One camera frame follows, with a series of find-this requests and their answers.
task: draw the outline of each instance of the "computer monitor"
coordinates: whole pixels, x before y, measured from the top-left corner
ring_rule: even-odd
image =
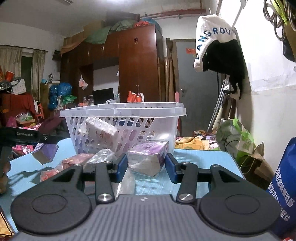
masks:
[[[104,104],[107,100],[114,100],[113,88],[93,91],[94,104]]]

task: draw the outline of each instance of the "red pipe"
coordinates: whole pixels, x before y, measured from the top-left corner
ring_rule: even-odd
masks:
[[[159,12],[155,14],[148,14],[145,16],[141,16],[141,18],[146,18],[146,17],[159,18],[159,17],[202,14],[202,13],[206,13],[206,10],[205,9],[181,9],[181,10],[174,10],[174,11]]]

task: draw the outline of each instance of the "gray door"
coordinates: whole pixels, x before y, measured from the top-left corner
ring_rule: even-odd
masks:
[[[186,49],[195,49],[195,42],[176,42],[180,102],[186,108],[187,116],[181,117],[184,137],[191,137],[195,130],[207,130],[216,106],[221,84],[216,72],[196,72],[193,68],[194,54]]]

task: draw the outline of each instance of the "wooden wardrobe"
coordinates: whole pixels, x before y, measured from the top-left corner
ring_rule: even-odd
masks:
[[[119,65],[121,102],[126,102],[129,91],[138,89],[144,94],[145,102],[164,101],[163,38],[155,25],[109,34],[103,45],[82,42],[63,54],[61,81],[70,83],[72,94],[82,102],[83,96],[92,95],[94,66],[105,68],[113,65]],[[81,74],[88,84],[85,90],[78,86]]]

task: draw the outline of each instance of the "window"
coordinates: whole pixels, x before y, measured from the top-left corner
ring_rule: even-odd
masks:
[[[24,53],[21,62],[21,77],[25,80],[26,90],[31,93],[31,73],[33,57]]]

